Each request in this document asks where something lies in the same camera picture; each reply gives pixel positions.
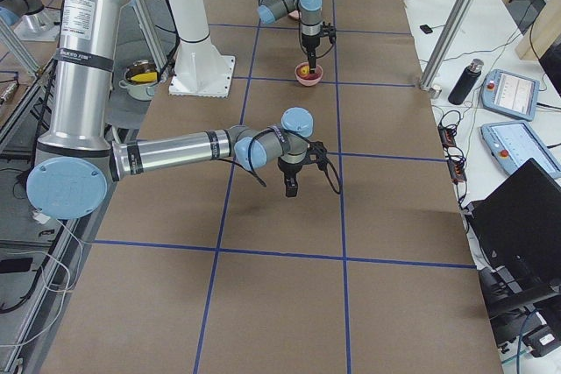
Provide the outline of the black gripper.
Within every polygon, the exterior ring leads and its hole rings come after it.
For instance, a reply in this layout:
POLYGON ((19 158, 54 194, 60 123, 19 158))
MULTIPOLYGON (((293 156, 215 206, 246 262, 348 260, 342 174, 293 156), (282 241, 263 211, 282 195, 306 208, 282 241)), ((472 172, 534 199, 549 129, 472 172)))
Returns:
POLYGON ((305 66, 305 75, 310 75, 316 71, 316 49, 320 46, 321 36, 318 34, 307 35, 303 32, 300 33, 301 44, 304 51, 307 53, 307 65, 305 66))
POLYGON ((301 162, 291 163, 287 162, 283 158, 277 159, 277 166, 283 173, 284 183, 285 183, 285 194, 287 197, 296 197, 298 193, 298 182, 296 179, 296 174, 298 174, 302 168, 306 165, 311 165, 312 161, 310 158, 305 158, 301 162))

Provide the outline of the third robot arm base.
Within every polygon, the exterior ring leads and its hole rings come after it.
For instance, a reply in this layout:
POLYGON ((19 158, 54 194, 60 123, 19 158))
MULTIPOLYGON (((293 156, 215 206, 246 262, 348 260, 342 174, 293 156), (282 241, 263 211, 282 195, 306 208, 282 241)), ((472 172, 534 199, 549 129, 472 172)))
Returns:
POLYGON ((23 41, 51 42, 60 32, 60 12, 41 0, 1 0, 1 19, 23 41))

